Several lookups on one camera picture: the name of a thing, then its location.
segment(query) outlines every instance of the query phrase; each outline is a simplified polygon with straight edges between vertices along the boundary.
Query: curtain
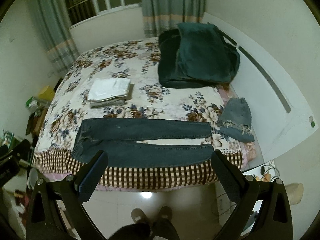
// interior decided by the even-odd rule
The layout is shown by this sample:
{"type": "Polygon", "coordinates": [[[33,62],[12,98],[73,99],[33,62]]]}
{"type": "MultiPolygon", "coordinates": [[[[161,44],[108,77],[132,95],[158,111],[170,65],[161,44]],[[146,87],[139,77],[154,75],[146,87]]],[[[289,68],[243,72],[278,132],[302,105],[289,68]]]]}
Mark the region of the curtain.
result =
{"type": "Polygon", "coordinates": [[[177,28],[181,22],[200,22],[205,0],[142,0],[146,37],[177,28]]]}
{"type": "Polygon", "coordinates": [[[65,76],[79,56],[63,15],[61,0],[28,0],[33,24],[47,56],[60,76],[65,76]]]}

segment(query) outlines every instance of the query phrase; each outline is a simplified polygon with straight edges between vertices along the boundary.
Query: yellow box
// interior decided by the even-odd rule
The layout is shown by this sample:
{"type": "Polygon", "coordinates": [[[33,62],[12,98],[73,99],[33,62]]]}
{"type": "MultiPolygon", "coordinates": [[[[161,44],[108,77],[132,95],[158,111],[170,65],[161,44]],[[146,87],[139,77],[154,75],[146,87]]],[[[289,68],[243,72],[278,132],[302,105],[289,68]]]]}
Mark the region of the yellow box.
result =
{"type": "Polygon", "coordinates": [[[51,87],[46,86],[38,94],[38,97],[41,98],[41,99],[52,101],[53,98],[54,98],[54,95],[55,95],[54,90],[51,87]]]}

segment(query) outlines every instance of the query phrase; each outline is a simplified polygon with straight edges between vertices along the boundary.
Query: shoe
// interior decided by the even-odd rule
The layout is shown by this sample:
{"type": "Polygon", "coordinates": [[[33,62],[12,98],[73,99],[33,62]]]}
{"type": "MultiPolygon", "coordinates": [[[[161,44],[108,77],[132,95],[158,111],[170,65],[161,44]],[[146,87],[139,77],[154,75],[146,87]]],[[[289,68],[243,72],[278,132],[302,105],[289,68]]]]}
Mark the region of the shoe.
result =
{"type": "Polygon", "coordinates": [[[131,218],[135,224],[136,223],[148,224],[148,218],[140,208],[135,208],[134,210],[131,211],[131,218]]]}
{"type": "Polygon", "coordinates": [[[165,218],[165,219],[168,219],[169,221],[171,221],[172,220],[172,209],[167,206],[162,207],[159,211],[158,217],[165,218]]]}

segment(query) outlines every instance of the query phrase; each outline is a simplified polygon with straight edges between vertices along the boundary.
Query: white wall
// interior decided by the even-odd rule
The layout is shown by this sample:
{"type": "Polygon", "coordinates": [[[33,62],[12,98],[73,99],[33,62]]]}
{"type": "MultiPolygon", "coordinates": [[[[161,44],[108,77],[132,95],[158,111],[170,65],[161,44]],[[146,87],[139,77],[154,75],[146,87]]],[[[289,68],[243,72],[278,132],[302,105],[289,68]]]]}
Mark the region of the white wall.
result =
{"type": "Polygon", "coordinates": [[[142,8],[99,15],[72,27],[70,32],[80,53],[115,42],[144,39],[142,8]]]}
{"type": "MultiPolygon", "coordinates": [[[[320,26],[303,0],[207,0],[207,13],[264,47],[289,73],[320,120],[320,26]]],[[[320,208],[320,129],[276,158],[285,184],[304,184],[300,204],[291,207],[294,239],[320,208]]]]}
{"type": "Polygon", "coordinates": [[[0,134],[25,137],[26,101],[58,81],[33,28],[26,0],[15,0],[0,22],[0,134]]]}

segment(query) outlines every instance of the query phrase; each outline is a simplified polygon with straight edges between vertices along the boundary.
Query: dark green clothing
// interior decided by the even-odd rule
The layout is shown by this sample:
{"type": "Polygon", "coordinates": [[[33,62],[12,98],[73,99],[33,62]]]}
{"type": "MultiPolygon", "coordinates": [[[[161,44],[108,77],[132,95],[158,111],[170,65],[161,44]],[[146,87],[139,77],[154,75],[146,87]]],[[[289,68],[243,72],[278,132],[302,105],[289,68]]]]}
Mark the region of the dark green clothing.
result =
{"type": "Polygon", "coordinates": [[[159,82],[168,88],[197,88],[230,83],[239,68],[236,48],[215,25],[181,23],[159,36],[159,82]]]}

